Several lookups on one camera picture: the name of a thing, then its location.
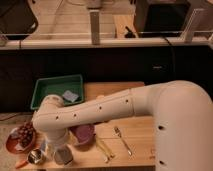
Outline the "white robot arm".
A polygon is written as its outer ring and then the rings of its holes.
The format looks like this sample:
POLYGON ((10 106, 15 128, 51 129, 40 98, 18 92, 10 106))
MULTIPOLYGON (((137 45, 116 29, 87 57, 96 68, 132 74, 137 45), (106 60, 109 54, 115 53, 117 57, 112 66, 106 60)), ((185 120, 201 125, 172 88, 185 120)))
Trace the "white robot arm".
POLYGON ((213 100, 190 81, 130 88, 69 107, 48 95, 33 126, 62 145, 69 127, 144 115, 154 118, 156 171, 213 171, 213 100))

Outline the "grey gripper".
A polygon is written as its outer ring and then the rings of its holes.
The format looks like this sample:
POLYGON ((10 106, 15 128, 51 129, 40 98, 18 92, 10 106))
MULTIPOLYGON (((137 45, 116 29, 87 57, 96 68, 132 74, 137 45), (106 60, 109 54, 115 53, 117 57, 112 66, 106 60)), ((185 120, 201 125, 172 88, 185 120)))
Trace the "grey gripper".
POLYGON ((62 145, 54 149, 53 159, 57 165, 67 165, 73 161, 73 155, 67 145, 62 145))

